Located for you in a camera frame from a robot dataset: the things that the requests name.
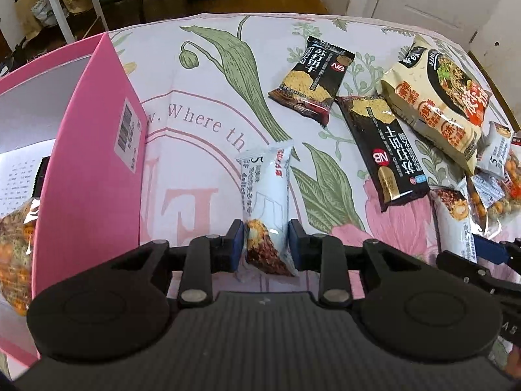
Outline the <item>black cracker packet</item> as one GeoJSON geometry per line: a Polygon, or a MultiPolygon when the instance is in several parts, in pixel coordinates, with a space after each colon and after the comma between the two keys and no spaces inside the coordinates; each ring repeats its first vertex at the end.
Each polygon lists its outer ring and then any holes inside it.
{"type": "Polygon", "coordinates": [[[345,72],[354,58],[352,51],[309,36],[299,62],[268,97],[325,127],[345,72]]]}
{"type": "Polygon", "coordinates": [[[382,212],[421,199],[427,176],[397,117],[382,96],[336,98],[373,181],[382,212]]]}

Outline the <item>mixed nuts bag in box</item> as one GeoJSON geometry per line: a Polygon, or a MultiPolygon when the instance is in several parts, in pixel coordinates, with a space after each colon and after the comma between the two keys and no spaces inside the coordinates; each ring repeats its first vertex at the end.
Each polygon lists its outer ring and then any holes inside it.
{"type": "Polygon", "coordinates": [[[32,301],[32,265],[40,200],[31,198],[1,219],[1,294],[13,310],[26,316],[32,301]]]}

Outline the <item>floral bed sheet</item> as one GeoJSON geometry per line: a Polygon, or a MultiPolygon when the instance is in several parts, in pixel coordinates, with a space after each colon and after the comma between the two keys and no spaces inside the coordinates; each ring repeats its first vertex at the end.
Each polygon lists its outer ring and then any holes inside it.
{"type": "MultiPolygon", "coordinates": [[[[403,40],[311,17],[355,63],[391,66],[403,40]]],[[[106,34],[146,114],[139,244],[55,283],[30,303],[39,357],[18,390],[511,390],[489,360],[502,311],[440,270],[433,184],[417,133],[393,111],[429,192],[382,212],[336,103],[322,127],[270,99],[295,64],[297,19],[201,14],[106,34]],[[317,304],[320,275],[212,274],[213,303],[180,309],[195,238],[243,221],[237,157],[293,142],[289,221],[345,246],[352,301],[317,304]]],[[[339,87],[337,96],[349,96],[339,87]]]]}

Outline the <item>clear mixed nuts bag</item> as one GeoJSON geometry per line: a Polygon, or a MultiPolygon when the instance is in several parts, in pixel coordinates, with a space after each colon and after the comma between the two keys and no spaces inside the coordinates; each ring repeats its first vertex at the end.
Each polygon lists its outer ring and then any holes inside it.
{"type": "Polygon", "coordinates": [[[520,134],[506,156],[504,179],[485,172],[467,179],[472,232],[495,241],[520,236],[520,134]]]}

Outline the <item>pink cardboard box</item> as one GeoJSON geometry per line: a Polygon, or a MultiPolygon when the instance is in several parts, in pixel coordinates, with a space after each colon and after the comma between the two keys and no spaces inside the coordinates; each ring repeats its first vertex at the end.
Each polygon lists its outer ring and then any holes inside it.
{"type": "MultiPolygon", "coordinates": [[[[108,35],[66,45],[1,80],[1,219],[38,198],[32,300],[139,244],[146,114],[108,35]]],[[[1,350],[39,357],[1,294],[1,350]]]]}

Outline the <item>beige instant noodle bag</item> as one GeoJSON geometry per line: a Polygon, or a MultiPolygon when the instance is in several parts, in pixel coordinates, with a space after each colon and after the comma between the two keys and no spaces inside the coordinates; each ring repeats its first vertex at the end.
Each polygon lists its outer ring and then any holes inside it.
{"type": "Polygon", "coordinates": [[[453,59],[415,36],[403,59],[381,79],[393,111],[470,175],[491,93],[453,59]]]}

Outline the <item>white snack bar wrapper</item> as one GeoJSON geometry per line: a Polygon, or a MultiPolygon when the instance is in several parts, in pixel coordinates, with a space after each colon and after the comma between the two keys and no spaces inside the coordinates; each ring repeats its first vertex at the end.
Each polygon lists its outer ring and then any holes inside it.
{"type": "Polygon", "coordinates": [[[293,142],[257,147],[237,157],[246,227],[245,262],[263,274],[294,277],[288,250],[293,142]]]}

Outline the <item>white snack bar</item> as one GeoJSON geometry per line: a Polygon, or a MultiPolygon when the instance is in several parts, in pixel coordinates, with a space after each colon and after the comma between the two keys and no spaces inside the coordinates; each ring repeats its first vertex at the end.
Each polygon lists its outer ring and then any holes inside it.
{"type": "Polygon", "coordinates": [[[490,121],[488,135],[478,156],[479,170],[503,180],[512,139],[513,132],[508,126],[490,121]]]}
{"type": "Polygon", "coordinates": [[[439,252],[449,251],[476,262],[468,193],[464,184],[432,187],[429,197],[434,209],[439,252]]]}

